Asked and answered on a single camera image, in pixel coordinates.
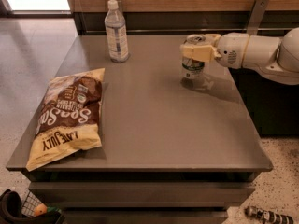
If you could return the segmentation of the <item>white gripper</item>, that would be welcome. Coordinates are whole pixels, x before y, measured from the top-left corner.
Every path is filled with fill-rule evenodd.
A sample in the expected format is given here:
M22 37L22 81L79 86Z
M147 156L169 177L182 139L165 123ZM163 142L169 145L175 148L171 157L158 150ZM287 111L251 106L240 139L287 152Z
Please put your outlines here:
M210 45L182 44L180 51L184 57L199 62L210 62L214 59L224 66L239 69L243 63L245 49L250 35L229 33L227 35L205 34Z

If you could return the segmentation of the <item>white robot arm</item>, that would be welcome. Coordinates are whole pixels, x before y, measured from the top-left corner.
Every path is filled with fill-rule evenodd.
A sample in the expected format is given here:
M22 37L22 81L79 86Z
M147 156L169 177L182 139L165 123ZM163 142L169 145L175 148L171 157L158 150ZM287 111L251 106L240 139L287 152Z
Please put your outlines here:
M180 45L182 57L199 63L255 71L286 85L299 84L299 28L283 37L247 33L193 34Z

